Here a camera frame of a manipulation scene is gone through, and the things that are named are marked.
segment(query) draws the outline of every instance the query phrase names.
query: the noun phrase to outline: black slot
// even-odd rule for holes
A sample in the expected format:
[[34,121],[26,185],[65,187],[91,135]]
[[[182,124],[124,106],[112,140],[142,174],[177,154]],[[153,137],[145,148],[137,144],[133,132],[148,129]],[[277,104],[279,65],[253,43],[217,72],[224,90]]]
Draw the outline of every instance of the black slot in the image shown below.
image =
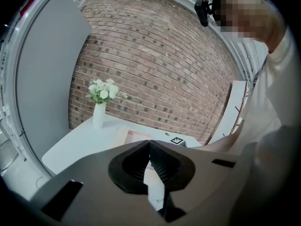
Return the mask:
[[42,212],[60,221],[73,199],[81,189],[81,182],[69,181],[43,208]]
[[236,162],[225,161],[225,160],[222,160],[222,159],[214,159],[212,161],[212,163],[220,165],[220,166],[224,166],[224,167],[227,167],[227,168],[234,168],[234,166],[236,164]]

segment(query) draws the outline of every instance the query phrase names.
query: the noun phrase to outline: flower bouquet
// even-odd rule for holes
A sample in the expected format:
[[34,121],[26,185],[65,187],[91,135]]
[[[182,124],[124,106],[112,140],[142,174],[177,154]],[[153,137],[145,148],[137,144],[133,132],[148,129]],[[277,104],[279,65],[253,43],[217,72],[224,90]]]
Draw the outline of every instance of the flower bouquet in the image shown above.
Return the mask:
[[115,98],[126,98],[127,95],[119,91],[119,88],[114,85],[114,80],[112,79],[107,79],[106,82],[100,79],[91,80],[89,90],[90,94],[86,97],[93,99],[95,102],[93,126],[95,128],[101,128],[103,126],[105,104]]

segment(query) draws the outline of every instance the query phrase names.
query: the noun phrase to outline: gray panel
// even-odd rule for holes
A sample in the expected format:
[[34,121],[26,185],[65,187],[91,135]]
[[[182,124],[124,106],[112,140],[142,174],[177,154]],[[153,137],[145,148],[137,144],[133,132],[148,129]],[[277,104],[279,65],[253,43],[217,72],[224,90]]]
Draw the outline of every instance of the gray panel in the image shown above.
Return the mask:
[[26,137],[39,159],[69,132],[71,78],[90,30],[72,0],[50,0],[25,38],[17,103]]

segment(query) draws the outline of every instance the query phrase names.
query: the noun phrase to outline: white flowers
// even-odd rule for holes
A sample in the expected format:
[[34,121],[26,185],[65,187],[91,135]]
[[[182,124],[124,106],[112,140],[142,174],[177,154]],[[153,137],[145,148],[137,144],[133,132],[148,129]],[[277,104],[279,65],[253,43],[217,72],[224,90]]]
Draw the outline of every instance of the white flowers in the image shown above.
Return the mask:
[[108,103],[114,98],[127,97],[126,93],[119,91],[112,79],[107,79],[106,82],[100,79],[92,80],[89,90],[90,94],[87,97],[92,98],[97,104]]
[[97,86],[92,84],[92,85],[89,86],[89,90],[91,91],[91,93],[95,93],[96,90],[97,90]]
[[109,92],[103,89],[102,91],[100,91],[99,95],[101,99],[106,99],[109,96]]

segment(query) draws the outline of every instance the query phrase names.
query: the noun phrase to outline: white shirt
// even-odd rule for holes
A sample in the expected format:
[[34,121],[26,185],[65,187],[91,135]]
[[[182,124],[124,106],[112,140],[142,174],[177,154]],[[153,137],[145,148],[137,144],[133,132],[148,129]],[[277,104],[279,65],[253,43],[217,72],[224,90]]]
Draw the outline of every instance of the white shirt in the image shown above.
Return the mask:
[[283,125],[300,122],[300,66],[299,51],[287,29],[275,51],[268,54],[258,79],[255,76],[248,91],[248,100],[241,113],[245,122],[230,153],[240,154],[246,144],[259,141]]

